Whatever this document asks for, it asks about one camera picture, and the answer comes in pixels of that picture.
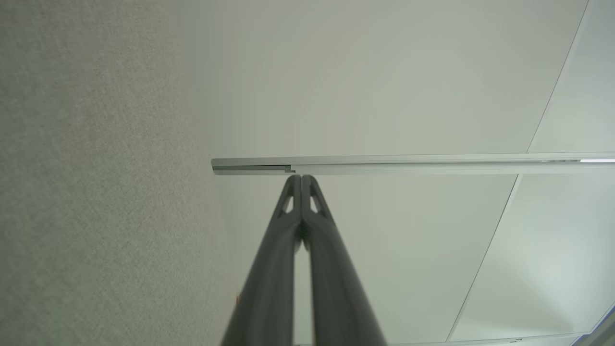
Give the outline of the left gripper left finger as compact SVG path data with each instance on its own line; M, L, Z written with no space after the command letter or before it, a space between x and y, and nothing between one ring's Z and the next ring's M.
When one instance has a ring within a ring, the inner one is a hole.
M264 232L223 346L294 343L294 259L301 222L301 177L286 180Z

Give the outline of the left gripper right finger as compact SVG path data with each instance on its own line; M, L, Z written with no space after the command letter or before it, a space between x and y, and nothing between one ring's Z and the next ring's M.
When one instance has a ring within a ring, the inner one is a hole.
M310 256L314 344L386 345L329 206L311 175L302 177L302 234Z

